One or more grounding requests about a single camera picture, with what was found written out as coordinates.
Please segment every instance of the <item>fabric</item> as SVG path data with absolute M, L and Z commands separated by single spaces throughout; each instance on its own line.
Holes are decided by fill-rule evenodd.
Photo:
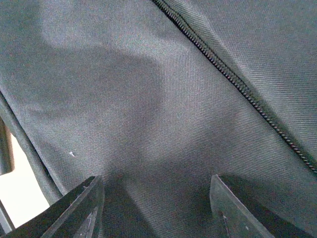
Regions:
M 287 47 L 270 36 L 260 44 L 247 34 L 251 26 L 240 26 L 246 35 L 237 39 L 239 21 L 226 11 L 241 17 L 246 4 L 175 6 L 200 14 L 201 28 L 219 25 L 212 30 L 221 37 L 210 37 L 222 43 L 227 61 L 255 75 L 246 78 L 314 155 L 316 59 L 297 49 L 307 65 L 297 71 L 300 64 L 288 58 L 293 41 Z M 264 3 L 253 8 L 279 18 Z M 208 18 L 208 9 L 227 18 Z M 103 176 L 100 237 L 215 237 L 213 174 L 238 178 L 262 206 L 316 236 L 314 175 L 151 1 L 6 1 L 0 14 L 1 117 L 20 142 L 28 141 L 21 142 L 24 150 L 34 148 L 28 159 L 51 201 L 91 175 Z M 259 24 L 263 29 L 269 22 Z M 283 34 L 283 24 L 299 27 L 276 20 L 264 33 Z M 254 43 L 241 46 L 246 39 Z M 314 37 L 305 40 L 307 50 Z M 280 45 L 286 53 L 276 49 Z M 267 49 L 289 63 L 268 63 Z M 290 85 L 305 91 L 304 104 L 295 103 L 300 97 Z

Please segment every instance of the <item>white surface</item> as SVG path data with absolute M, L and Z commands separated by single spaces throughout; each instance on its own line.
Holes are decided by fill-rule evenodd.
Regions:
M 17 228 L 45 211 L 49 204 L 40 190 L 25 154 L 13 136 L 11 145 L 14 170 L 0 176 L 0 200 Z

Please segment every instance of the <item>zipper teeth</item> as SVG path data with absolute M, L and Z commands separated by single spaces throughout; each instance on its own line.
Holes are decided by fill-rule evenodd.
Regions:
M 264 112 L 259 101 L 253 98 L 253 94 L 243 80 L 237 76 L 232 70 L 207 46 L 207 44 L 194 32 L 186 23 L 183 17 L 171 9 L 171 7 L 162 0 L 152 0 L 159 9 L 173 21 L 173 23 L 182 31 L 186 37 L 195 44 L 195 46 L 204 54 L 204 56 L 232 83 L 239 92 L 251 103 L 251 105 L 260 113 L 260 115 L 273 127 L 280 137 L 292 148 L 292 150 L 300 157 L 307 167 L 317 175 L 317 169 L 309 162 L 307 156 L 304 155 L 298 146 L 284 133 L 274 121 Z

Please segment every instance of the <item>zipper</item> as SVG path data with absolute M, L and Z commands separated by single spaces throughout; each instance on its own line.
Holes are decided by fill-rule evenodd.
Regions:
M 260 100 L 251 92 L 245 82 L 235 74 L 217 54 L 198 36 L 186 20 L 174 9 L 172 9 L 164 0 L 152 0 L 155 5 L 176 25 L 176 27 L 203 53 L 203 55 L 219 70 L 219 72 L 232 83 L 236 89 L 249 101 L 265 121 L 279 134 L 279 136 L 291 147 L 314 175 L 317 175 L 317 169 L 313 166 L 313 158 L 300 149 L 299 146 L 283 131 L 277 123 L 274 122 L 261 106 Z

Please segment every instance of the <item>garment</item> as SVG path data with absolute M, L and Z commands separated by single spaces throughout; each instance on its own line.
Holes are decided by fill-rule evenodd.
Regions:
M 317 237 L 316 10 L 291 0 L 3 1 L 0 116 L 51 204 L 103 176 L 100 237 L 216 237 L 214 174 Z

